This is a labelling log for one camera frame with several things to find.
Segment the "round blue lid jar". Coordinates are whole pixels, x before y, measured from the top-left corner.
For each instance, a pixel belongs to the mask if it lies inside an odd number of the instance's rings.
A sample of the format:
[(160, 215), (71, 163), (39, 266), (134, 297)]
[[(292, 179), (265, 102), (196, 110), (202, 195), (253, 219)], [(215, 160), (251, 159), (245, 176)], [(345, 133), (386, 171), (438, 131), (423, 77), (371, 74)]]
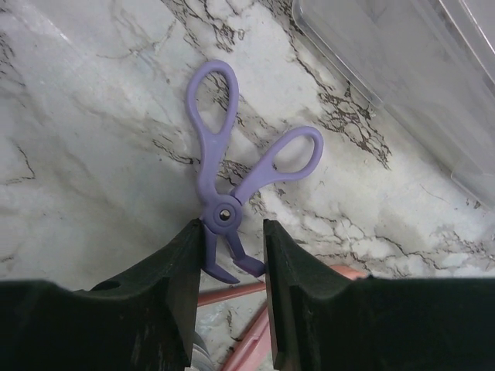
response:
[(191, 359), (192, 370), (198, 371), (214, 371), (215, 367), (210, 358), (206, 344), (202, 337), (195, 332), (193, 337), (193, 351)]

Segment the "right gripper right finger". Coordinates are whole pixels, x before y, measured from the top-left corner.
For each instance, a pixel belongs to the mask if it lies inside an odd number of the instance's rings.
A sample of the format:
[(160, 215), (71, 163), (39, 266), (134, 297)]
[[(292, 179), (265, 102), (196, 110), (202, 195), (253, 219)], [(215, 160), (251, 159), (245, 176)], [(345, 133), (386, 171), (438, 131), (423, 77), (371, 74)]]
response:
[(492, 370), (491, 278), (350, 280), (264, 222), (277, 370)]

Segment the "white makeup organizer with drawers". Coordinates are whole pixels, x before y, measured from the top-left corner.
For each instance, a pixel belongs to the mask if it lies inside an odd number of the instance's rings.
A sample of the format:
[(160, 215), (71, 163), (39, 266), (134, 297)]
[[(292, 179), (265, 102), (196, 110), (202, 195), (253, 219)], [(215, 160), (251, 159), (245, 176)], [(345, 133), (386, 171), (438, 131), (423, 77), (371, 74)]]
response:
[(292, 14), (373, 106), (493, 208), (492, 1), (295, 1)]

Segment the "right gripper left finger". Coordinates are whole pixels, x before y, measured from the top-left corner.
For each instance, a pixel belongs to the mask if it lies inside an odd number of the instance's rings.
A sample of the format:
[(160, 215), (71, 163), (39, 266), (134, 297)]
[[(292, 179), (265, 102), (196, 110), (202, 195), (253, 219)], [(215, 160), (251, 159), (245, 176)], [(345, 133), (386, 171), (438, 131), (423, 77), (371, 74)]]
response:
[(182, 370), (192, 359), (201, 223), (89, 291), (1, 284), (3, 370)]

